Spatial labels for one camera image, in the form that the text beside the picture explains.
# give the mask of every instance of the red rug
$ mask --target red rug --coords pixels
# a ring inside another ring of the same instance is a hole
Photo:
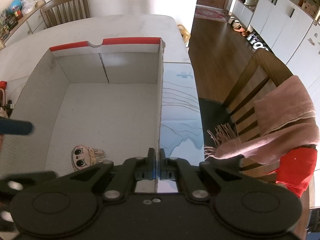
[[[224,10],[213,7],[202,7],[199,5],[196,6],[195,17],[225,23],[229,20],[229,15]]]

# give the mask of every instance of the cartoon face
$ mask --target cartoon face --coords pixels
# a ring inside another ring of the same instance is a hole
[[[85,169],[97,163],[94,150],[83,145],[78,145],[72,150],[71,161],[75,171]]]

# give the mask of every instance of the cabinet handle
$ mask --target cabinet handle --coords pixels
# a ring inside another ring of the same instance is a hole
[[[292,13],[291,13],[291,15],[290,15],[290,18],[292,17],[292,15],[293,15],[294,11],[295,11],[295,8],[292,10]]]

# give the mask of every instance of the chair seat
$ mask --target chair seat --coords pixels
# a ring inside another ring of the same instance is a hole
[[[207,130],[210,130],[214,135],[216,135],[216,127],[218,125],[228,123],[230,127],[233,129],[233,131],[237,134],[236,124],[233,122],[228,109],[225,106],[223,106],[221,102],[205,98],[199,98],[199,106],[205,146],[216,147],[214,141],[210,137]],[[233,171],[239,171],[240,161],[242,158],[242,155],[224,160],[218,160],[210,157],[207,159],[207,161]]]

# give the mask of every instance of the open box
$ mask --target open box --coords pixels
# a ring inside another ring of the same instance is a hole
[[[111,38],[51,47],[28,78],[12,119],[34,124],[29,136],[6,135],[1,173],[73,172],[77,145],[105,151],[115,165],[158,152],[163,42]]]

